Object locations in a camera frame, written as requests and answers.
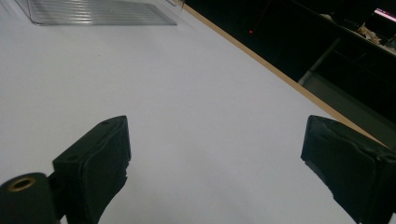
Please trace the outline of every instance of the white table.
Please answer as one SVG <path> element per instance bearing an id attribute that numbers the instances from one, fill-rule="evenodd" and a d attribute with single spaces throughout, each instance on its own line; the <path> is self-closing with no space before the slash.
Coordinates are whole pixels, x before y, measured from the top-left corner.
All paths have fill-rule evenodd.
<path id="1" fill-rule="evenodd" d="M 126 115 L 129 179 L 100 223 L 353 223 L 300 159 L 330 117 L 191 14 L 178 26 L 35 26 L 0 2 L 0 182 Z"/>

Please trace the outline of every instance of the wood trim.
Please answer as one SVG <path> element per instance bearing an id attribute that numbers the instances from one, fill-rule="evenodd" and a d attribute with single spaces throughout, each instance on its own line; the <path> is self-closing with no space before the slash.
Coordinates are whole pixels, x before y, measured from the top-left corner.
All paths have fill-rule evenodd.
<path id="1" fill-rule="evenodd" d="M 369 138 L 375 140 L 376 142 L 382 144 L 380 141 L 372 137 L 370 134 L 368 134 L 366 131 L 364 131 L 361 127 L 344 117 L 341 113 L 338 111 L 334 110 L 332 107 L 321 101 L 317 96 L 312 94 L 310 91 L 306 90 L 304 87 L 299 85 L 297 82 L 292 80 L 290 77 L 286 76 L 284 73 L 279 71 L 277 68 L 275 68 L 273 65 L 268 63 L 267 61 L 264 60 L 264 58 L 260 57 L 257 53 L 255 53 L 253 50 L 249 49 L 245 45 L 243 45 L 241 42 L 233 38 L 231 35 L 223 31 L 221 28 L 219 28 L 217 25 L 215 25 L 213 22 L 202 16 L 200 13 L 189 7 L 188 5 L 184 4 L 183 9 L 185 9 L 187 12 L 189 12 L 192 16 L 194 16 L 196 19 L 201 21 L 203 24 L 207 25 L 209 28 L 214 30 L 216 33 L 219 35 L 223 36 L 225 39 L 230 41 L 232 44 L 240 48 L 242 51 L 244 51 L 247 55 L 252 57 L 254 60 L 256 60 L 258 63 L 262 64 L 264 67 L 266 67 L 268 70 L 270 70 L 272 73 L 277 75 L 280 79 L 288 83 L 291 87 L 293 87 L 295 90 L 297 90 L 300 94 L 308 98 L 310 101 L 312 101 L 315 105 L 319 106 L 322 110 L 324 110 L 326 113 L 334 117 L 336 120 L 344 123 L 346 126 L 352 128 L 353 130 L 362 133 Z"/>

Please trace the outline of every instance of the white tabletop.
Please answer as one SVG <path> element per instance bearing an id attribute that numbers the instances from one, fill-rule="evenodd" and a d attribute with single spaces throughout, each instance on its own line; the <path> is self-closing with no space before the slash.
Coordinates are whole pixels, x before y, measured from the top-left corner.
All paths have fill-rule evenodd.
<path id="1" fill-rule="evenodd" d="M 100 223 L 353 223 L 300 159 L 329 117 L 183 11 L 178 26 L 35 26 L 0 2 L 0 182 L 126 115 L 129 179 Z"/>

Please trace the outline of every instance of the desk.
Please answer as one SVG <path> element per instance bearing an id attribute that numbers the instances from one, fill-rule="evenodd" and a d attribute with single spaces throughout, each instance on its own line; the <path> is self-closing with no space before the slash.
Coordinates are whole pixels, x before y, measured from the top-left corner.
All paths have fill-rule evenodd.
<path id="1" fill-rule="evenodd" d="M 126 115 L 129 179 L 100 223 L 353 223 L 300 159 L 318 106 L 196 20 L 35 26 L 0 4 L 0 182 Z"/>

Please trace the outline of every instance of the table surface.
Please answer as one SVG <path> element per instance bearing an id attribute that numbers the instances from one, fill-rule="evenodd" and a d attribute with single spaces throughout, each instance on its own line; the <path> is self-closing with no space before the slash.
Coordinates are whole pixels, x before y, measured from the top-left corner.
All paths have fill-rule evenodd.
<path id="1" fill-rule="evenodd" d="M 300 159 L 330 118 L 183 11 L 178 26 L 36 26 L 0 2 L 0 182 L 126 115 L 129 179 L 100 223 L 353 223 Z"/>

